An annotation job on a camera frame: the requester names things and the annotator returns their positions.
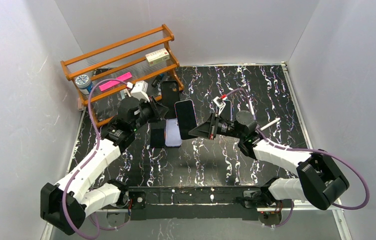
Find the lavender phone case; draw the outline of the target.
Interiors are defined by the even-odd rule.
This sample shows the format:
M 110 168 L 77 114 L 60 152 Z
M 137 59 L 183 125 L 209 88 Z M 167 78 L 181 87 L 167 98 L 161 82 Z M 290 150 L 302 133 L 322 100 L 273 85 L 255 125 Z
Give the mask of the lavender phone case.
M 176 118 L 167 119 L 165 127 L 165 146 L 169 148 L 180 147 L 182 139 L 179 131 L 178 120 Z

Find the black phone case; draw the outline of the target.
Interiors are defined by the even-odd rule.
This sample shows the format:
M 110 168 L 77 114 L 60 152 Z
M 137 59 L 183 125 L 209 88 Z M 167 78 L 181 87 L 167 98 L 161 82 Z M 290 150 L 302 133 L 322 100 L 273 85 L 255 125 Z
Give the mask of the black phone case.
M 175 80 L 167 80 L 161 83 L 161 104 L 168 108 L 165 119 L 175 119 L 175 103 L 180 101 L 179 85 Z

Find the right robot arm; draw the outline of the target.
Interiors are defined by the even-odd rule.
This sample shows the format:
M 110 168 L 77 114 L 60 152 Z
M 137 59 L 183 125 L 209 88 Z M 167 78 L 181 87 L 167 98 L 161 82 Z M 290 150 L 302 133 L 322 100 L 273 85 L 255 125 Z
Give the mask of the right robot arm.
M 238 148 L 247 157 L 266 161 L 295 175 L 295 178 L 274 177 L 261 186 L 258 196 L 247 196 L 248 201 L 263 205 L 282 200 L 308 201 L 320 210 L 327 210 L 350 186 L 349 181 L 332 157 L 312 153 L 309 149 L 294 151 L 264 139 L 257 131 L 252 113 L 238 112 L 233 121 L 213 113 L 189 135 L 214 139 L 216 135 L 238 138 Z

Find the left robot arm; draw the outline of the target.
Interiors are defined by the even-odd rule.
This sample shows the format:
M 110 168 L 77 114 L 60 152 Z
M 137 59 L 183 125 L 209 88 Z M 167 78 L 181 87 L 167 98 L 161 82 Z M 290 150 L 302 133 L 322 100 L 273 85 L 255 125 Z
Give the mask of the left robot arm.
M 90 190 L 99 175 L 132 144 L 135 133 L 147 123 L 163 120 L 168 107 L 154 98 L 124 98 L 110 122 L 97 136 L 96 146 L 77 166 L 55 184 L 46 183 L 40 191 L 40 217 L 67 235 L 77 233 L 85 219 L 101 208 L 121 204 L 127 192 L 124 183 L 110 180 Z

